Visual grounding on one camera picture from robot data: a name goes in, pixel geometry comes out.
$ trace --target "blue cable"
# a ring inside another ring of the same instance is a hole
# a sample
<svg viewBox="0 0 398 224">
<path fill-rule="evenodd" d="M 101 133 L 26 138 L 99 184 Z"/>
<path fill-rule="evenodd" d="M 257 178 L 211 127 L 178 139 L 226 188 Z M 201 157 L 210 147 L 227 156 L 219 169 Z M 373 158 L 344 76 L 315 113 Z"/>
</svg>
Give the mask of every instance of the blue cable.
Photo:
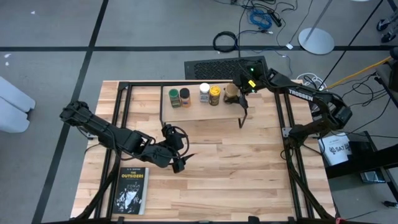
<svg viewBox="0 0 398 224">
<path fill-rule="evenodd" d="M 251 9 L 247 12 L 248 22 L 258 26 L 262 30 L 269 30 L 272 26 L 271 16 L 261 9 Z"/>
</svg>

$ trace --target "green jar lid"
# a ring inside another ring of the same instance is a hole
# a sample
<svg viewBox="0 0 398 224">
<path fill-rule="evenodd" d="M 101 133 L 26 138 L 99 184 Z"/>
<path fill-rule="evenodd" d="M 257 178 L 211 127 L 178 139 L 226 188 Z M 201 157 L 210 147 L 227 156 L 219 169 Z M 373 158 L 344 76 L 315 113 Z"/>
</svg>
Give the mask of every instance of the green jar lid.
<svg viewBox="0 0 398 224">
<path fill-rule="evenodd" d="M 178 90 L 176 90 L 176 89 L 171 89 L 171 90 L 169 91 L 169 96 L 170 96 L 170 97 L 178 97 Z"/>
</svg>

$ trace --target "wooden tabletop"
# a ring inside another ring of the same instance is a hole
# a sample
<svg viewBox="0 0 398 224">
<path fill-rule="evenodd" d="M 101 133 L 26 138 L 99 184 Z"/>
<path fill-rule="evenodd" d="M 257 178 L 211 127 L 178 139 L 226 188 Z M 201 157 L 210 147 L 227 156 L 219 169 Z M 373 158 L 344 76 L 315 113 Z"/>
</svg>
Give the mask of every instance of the wooden tabletop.
<svg viewBox="0 0 398 224">
<path fill-rule="evenodd" d="M 243 118 L 244 109 L 241 105 L 237 103 L 226 104 L 222 100 L 224 97 L 224 88 L 227 84 L 228 83 L 211 84 L 211 86 L 218 85 L 221 88 L 220 102 L 217 106 L 211 106 L 209 103 L 200 102 L 200 84 L 163 87 L 163 122 Z M 188 88 L 190 90 L 191 106 L 189 108 L 172 108 L 169 91 L 174 88 L 177 90 Z"/>
<path fill-rule="evenodd" d="M 109 122 L 117 87 L 118 81 L 105 81 L 96 108 L 96 114 Z M 237 119 L 171 122 L 188 133 L 190 153 L 195 153 L 183 172 L 174 174 L 171 168 L 161 169 L 148 162 L 123 161 L 122 167 L 149 167 L 145 215 L 125 215 L 126 220 L 247 221 L 249 215 L 255 215 L 261 221 L 281 221 L 294 217 L 286 162 L 280 157 L 284 147 L 274 94 L 261 90 L 247 99 L 248 118 L 242 129 L 238 128 Z M 288 124 L 283 96 L 280 99 Z M 290 100 L 296 124 L 311 122 L 308 103 L 293 96 Z M 119 114 L 123 113 L 123 102 Z M 160 87 L 135 86 L 127 128 L 140 130 L 157 141 L 163 140 L 159 110 Z M 90 141 L 88 146 L 96 143 L 97 140 Z M 308 139 L 305 144 L 319 150 L 314 139 Z M 87 152 L 71 217 L 81 213 L 97 192 L 105 151 L 97 146 Z M 301 151 L 310 190 L 334 215 L 321 156 L 304 147 Z M 102 216 L 106 213 L 108 194 L 109 189 L 104 196 Z M 306 217 L 301 190 L 299 197 Z"/>
</svg>

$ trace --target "white stand base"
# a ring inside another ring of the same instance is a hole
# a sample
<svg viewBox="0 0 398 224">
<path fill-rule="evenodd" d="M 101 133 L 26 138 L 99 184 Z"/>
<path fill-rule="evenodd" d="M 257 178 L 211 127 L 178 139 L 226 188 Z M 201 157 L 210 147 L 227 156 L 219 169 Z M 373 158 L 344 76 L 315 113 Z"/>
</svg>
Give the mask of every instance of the white stand base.
<svg viewBox="0 0 398 224">
<path fill-rule="evenodd" d="M 315 28 L 307 41 L 308 33 L 311 28 L 306 28 L 298 35 L 298 42 L 308 52 L 323 55 L 330 53 L 335 48 L 335 40 L 326 31 Z"/>
</svg>

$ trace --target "the outsiders book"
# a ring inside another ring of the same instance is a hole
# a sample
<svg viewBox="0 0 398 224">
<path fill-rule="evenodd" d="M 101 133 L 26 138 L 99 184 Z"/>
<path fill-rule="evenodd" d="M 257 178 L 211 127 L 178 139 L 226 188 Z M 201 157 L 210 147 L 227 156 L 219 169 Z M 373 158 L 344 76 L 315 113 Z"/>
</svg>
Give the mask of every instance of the the outsiders book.
<svg viewBox="0 0 398 224">
<path fill-rule="evenodd" d="M 114 199 L 113 213 L 143 215 L 148 188 L 149 169 L 122 167 Z"/>
</svg>

